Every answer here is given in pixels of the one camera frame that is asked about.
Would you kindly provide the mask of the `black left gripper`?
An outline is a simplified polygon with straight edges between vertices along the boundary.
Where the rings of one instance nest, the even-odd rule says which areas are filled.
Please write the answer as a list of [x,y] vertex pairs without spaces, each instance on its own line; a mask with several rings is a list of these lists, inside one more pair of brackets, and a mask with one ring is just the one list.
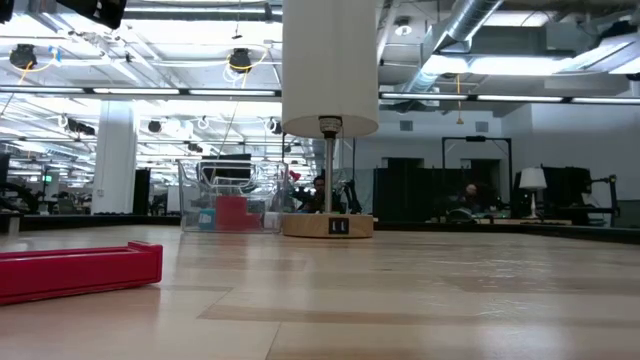
[[[109,29],[121,26],[127,0],[57,0],[57,3]],[[0,23],[11,20],[14,0],[0,0]]]

